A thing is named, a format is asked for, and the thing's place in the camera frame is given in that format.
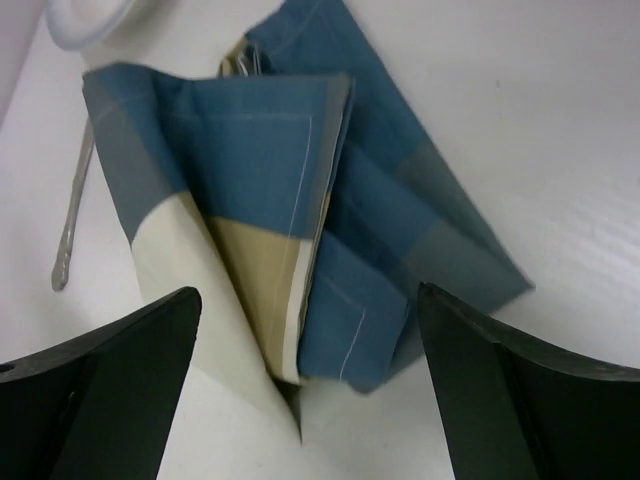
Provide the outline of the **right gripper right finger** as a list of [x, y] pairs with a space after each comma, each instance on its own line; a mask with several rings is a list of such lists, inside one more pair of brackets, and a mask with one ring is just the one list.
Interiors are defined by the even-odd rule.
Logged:
[[638, 478], [637, 369], [545, 342], [433, 284], [417, 311], [456, 478]]

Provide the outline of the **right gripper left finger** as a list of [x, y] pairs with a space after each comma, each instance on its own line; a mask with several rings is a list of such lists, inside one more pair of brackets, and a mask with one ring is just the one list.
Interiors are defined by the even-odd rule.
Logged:
[[183, 287], [2, 364], [2, 478], [156, 478], [201, 311]]

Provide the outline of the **blue beige cloth placemat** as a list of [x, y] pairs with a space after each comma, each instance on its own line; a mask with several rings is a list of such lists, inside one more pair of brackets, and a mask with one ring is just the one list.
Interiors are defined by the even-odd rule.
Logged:
[[143, 298], [196, 288], [194, 363], [288, 432], [280, 384], [421, 355], [421, 284], [484, 313], [530, 287], [341, 1], [284, 2], [214, 78], [113, 63], [83, 94]]

